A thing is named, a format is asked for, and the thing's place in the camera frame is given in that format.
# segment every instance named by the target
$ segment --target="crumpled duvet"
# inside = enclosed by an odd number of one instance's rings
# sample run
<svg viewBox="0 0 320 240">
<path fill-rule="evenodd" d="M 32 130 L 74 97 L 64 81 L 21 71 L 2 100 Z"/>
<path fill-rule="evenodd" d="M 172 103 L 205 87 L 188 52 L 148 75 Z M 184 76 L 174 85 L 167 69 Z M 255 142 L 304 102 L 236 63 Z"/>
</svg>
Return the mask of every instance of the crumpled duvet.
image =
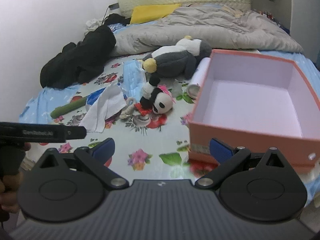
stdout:
<svg viewBox="0 0 320 240">
<path fill-rule="evenodd" d="M 175 45 L 185 35 L 206 40 L 212 48 L 303 52 L 285 31 L 263 15 L 235 15 L 225 5 L 180 7 L 151 25 L 136 25 L 115 34 L 112 56 L 138 54 Z"/>
</svg>

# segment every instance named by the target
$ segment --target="black jacket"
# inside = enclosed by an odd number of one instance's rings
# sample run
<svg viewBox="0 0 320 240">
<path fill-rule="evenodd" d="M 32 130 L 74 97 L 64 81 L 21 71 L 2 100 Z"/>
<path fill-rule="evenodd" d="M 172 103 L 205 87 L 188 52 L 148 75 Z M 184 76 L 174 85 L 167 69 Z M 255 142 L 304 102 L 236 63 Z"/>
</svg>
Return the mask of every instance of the black jacket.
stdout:
<svg viewBox="0 0 320 240">
<path fill-rule="evenodd" d="M 42 68 L 41 86 L 63 89 L 75 82 L 91 81 L 103 72 L 115 45 L 116 39 L 107 25 L 89 32 L 78 45 L 67 44 Z"/>
</svg>

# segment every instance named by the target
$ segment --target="finger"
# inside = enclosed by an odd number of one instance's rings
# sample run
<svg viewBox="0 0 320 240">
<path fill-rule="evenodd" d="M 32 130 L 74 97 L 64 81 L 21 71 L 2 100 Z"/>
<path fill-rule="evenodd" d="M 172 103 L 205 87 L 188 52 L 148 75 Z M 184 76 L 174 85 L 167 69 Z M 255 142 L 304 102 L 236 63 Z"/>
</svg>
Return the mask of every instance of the finger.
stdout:
<svg viewBox="0 0 320 240">
<path fill-rule="evenodd" d="M 0 193 L 3 193 L 5 191 L 5 186 L 2 183 L 2 180 L 0 180 Z"/>
<path fill-rule="evenodd" d="M 4 211 L 7 211 L 9 213 L 17 213 L 20 209 L 19 205 L 18 204 L 15 204 L 13 206 L 5 206 L 5 205 L 2 205 L 1 208 L 4 210 Z"/>
<path fill-rule="evenodd" d="M 30 143 L 24 143 L 24 146 L 22 148 L 24 151 L 29 151 L 31 149 L 31 144 Z"/>
<path fill-rule="evenodd" d="M 3 184 L 12 191 L 17 191 L 23 179 L 23 173 L 19 171 L 17 175 L 4 175 Z"/>
<path fill-rule="evenodd" d="M 0 194 L 0 204 L 5 206 L 12 206 L 17 203 L 17 193 L 9 191 Z"/>
</svg>

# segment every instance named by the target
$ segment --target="cardboard box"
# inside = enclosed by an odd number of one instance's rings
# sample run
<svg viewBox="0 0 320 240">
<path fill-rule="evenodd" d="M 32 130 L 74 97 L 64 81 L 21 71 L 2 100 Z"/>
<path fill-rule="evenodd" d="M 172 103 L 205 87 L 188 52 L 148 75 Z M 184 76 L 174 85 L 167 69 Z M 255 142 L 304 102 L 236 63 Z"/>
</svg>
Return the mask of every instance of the cardboard box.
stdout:
<svg viewBox="0 0 320 240">
<path fill-rule="evenodd" d="M 214 49 L 189 122 L 189 158 L 215 163 L 211 138 L 277 147 L 299 173 L 320 158 L 320 101 L 294 61 Z"/>
</svg>

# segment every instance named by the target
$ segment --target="stuffed animal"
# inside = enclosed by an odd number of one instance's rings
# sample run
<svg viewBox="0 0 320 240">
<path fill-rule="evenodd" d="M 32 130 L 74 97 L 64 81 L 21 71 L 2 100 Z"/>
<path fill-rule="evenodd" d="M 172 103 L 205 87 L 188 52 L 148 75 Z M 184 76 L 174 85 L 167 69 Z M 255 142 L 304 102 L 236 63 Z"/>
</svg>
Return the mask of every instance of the stuffed animal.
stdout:
<svg viewBox="0 0 320 240">
<path fill-rule="evenodd" d="M 173 101 L 170 95 L 157 87 L 159 82 L 158 77 L 151 76 L 149 82 L 143 85 L 140 104 L 143 109 L 152 108 L 155 114 L 164 114 L 172 108 Z"/>
<path fill-rule="evenodd" d="M 212 48 L 202 40 L 185 36 L 174 46 L 161 47 L 142 59 L 142 67 L 158 77 L 173 78 L 184 74 L 190 79 L 204 57 L 210 57 Z"/>
</svg>

